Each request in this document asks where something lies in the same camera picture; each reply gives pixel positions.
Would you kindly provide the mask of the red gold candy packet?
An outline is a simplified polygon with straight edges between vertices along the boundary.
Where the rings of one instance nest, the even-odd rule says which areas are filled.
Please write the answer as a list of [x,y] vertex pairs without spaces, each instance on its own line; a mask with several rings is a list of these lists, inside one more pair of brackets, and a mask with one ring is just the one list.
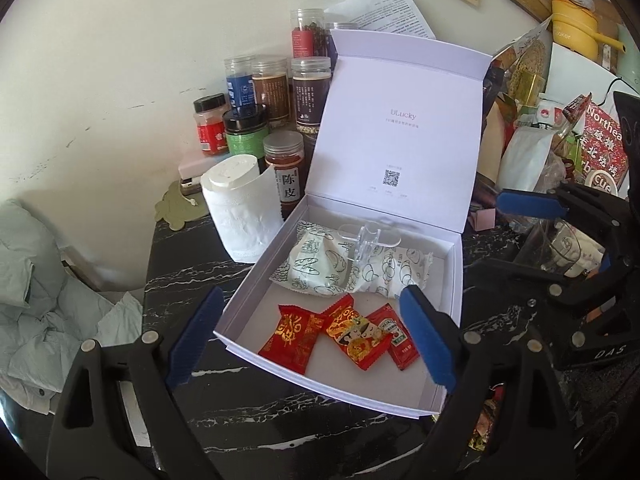
[[279,323],[258,354],[303,375],[328,318],[292,304],[281,304],[279,312]]

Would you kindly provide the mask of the red yellow snack packet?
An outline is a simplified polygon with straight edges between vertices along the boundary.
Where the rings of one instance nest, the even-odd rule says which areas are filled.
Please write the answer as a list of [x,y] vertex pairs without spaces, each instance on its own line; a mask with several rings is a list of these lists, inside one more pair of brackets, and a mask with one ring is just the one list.
[[355,299],[345,295],[324,310],[323,329],[360,370],[368,370],[389,348],[392,335],[355,309]]

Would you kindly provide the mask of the Heinz ketchup sachet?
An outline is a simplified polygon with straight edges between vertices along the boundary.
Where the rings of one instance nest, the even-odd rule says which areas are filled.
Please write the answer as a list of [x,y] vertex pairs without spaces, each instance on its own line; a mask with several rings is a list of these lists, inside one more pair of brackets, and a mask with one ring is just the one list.
[[419,351],[407,327],[390,304],[384,304],[373,311],[367,319],[392,335],[388,353],[400,370],[408,368],[419,357]]

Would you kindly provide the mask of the white patterned pouch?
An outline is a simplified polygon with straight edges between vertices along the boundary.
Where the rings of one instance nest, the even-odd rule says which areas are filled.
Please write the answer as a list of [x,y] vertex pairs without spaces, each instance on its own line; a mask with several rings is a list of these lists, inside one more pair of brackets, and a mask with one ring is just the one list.
[[376,248],[363,263],[354,263],[346,292],[370,292],[397,299],[410,285],[424,289],[430,275],[433,254],[402,247]]
[[354,251],[355,243],[337,230],[299,221],[296,243],[271,274],[270,281],[305,295],[343,295],[347,292]]

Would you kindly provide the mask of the brown label clear jar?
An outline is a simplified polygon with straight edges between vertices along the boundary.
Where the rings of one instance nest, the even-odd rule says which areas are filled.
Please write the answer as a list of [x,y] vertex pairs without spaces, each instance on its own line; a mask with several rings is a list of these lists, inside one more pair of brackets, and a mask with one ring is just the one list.
[[252,62],[255,102],[264,104],[271,128],[285,126],[290,120],[288,94],[288,59],[283,56],[261,55]]

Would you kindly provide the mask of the white gift box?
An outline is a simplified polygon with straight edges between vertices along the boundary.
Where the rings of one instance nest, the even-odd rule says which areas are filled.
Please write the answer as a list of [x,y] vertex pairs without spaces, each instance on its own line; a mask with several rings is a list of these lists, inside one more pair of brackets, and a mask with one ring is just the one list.
[[434,257],[428,300],[454,320],[461,316],[461,235],[491,57],[390,32],[340,30],[334,42],[338,58],[305,196],[228,302],[215,333],[239,358],[322,396],[401,417],[436,414],[445,389],[422,363],[400,370],[382,356],[360,370],[326,337],[318,339],[304,374],[259,353],[282,304],[314,312],[329,305],[271,281],[302,220],[333,229],[369,221],[396,229],[405,247]]

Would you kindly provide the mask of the white patterned pouch left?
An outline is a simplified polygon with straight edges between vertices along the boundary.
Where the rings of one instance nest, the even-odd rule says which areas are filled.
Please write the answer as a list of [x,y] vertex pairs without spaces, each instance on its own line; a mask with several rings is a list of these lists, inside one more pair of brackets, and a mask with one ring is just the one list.
[[299,221],[296,243],[271,274],[270,281],[305,295],[343,295],[347,292],[354,251],[355,243],[337,230]]

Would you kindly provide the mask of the brown paper bag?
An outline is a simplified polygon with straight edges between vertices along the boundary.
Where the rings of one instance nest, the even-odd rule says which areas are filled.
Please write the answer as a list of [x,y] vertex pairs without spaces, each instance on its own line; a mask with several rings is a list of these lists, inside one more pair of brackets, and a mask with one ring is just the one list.
[[508,131],[511,126],[504,118],[504,112],[510,113],[510,107],[502,99],[496,99],[486,117],[486,125],[480,141],[477,172],[496,183],[500,172],[503,152],[509,143]]

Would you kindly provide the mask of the red Northeast barbecue bag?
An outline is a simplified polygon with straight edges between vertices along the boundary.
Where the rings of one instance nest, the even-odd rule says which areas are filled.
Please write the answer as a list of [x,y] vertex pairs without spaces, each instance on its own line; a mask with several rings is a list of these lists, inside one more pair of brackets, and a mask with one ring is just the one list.
[[588,102],[577,125],[565,138],[572,179],[618,195],[628,170],[620,124],[602,107]]

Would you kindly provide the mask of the snack bag with waffle picture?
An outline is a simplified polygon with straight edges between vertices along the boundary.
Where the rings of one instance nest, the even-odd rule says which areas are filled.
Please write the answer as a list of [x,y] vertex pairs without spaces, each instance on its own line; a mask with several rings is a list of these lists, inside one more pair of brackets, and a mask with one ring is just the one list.
[[547,18],[518,39],[503,47],[491,60],[490,67],[503,70],[506,77],[506,94],[515,101],[521,80],[532,76],[534,80],[546,80],[551,34],[548,32],[551,18]]

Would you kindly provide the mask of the red chili jar white label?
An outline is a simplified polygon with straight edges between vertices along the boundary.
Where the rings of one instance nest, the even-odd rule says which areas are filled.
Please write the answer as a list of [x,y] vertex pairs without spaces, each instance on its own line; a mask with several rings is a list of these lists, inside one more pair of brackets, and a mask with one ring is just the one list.
[[303,136],[297,131],[275,131],[264,139],[265,161],[276,176],[283,218],[303,197],[306,157]]

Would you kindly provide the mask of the printed white paper sheet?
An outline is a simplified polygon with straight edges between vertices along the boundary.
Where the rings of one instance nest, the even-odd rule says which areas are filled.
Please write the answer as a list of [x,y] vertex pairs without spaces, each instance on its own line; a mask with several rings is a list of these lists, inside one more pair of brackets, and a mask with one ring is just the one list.
[[330,23],[352,23],[360,30],[436,38],[413,0],[345,0],[324,13]]

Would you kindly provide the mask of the green leaf coaster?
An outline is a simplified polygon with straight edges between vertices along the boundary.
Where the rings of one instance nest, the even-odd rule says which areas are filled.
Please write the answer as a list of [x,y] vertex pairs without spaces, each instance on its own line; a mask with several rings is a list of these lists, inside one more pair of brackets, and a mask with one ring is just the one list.
[[154,220],[165,221],[171,231],[182,230],[187,223],[208,215],[201,193],[184,196],[180,181],[172,182],[163,198],[154,206]]

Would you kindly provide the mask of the light green puffer jacket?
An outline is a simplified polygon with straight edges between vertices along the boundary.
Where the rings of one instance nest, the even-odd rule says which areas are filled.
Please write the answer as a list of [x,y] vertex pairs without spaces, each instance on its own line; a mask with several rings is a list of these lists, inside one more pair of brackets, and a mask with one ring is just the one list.
[[142,305],[130,292],[111,302],[63,266],[54,236],[16,200],[1,204],[1,390],[47,415],[87,339],[130,344]]

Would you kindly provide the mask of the white tissue roll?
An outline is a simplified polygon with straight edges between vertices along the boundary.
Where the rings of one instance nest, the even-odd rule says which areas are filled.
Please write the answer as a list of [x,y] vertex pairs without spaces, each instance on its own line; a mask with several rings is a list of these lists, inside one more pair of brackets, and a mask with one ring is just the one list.
[[232,155],[206,171],[201,187],[224,249],[238,263],[255,263],[283,224],[276,175],[254,155]]

